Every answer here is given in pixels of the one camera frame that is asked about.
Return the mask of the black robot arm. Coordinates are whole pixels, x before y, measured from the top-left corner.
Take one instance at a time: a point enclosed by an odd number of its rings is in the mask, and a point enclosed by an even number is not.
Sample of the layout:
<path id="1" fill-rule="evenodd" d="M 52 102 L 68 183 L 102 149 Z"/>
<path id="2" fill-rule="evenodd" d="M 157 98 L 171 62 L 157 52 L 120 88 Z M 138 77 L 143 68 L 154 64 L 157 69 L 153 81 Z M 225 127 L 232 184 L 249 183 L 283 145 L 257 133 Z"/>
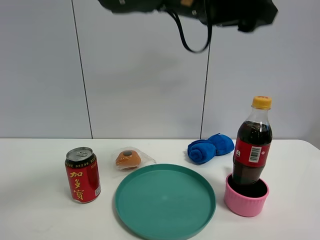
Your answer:
<path id="1" fill-rule="evenodd" d="M 278 9 L 271 0 L 100 0 L 114 14 L 171 12 L 199 20 L 204 25 L 237 27 L 251 33 L 271 25 Z"/>

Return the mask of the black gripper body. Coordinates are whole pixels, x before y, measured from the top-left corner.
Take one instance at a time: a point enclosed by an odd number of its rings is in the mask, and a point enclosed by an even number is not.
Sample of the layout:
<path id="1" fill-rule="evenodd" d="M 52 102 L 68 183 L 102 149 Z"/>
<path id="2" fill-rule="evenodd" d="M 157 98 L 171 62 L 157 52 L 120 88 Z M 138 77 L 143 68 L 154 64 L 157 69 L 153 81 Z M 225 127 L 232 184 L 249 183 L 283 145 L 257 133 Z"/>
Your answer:
<path id="1" fill-rule="evenodd" d="M 243 33 L 272 25 L 278 9 L 271 0 L 195 0 L 192 15 L 203 24 L 237 27 Z"/>

